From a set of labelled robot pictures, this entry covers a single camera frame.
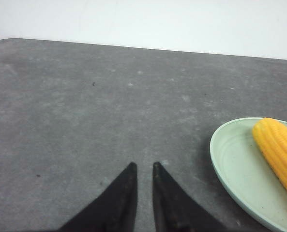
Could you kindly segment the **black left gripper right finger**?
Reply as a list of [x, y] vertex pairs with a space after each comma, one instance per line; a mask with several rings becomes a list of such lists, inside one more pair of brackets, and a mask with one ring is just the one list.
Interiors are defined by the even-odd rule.
[[224, 225], [194, 201], [160, 162], [153, 164], [153, 213], [157, 232], [223, 232]]

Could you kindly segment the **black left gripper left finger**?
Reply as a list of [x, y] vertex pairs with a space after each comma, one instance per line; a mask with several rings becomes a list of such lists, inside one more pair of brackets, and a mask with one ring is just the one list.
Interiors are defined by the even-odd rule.
[[93, 202], [58, 229], [60, 232], [133, 232], [137, 209], [137, 165], [134, 162]]

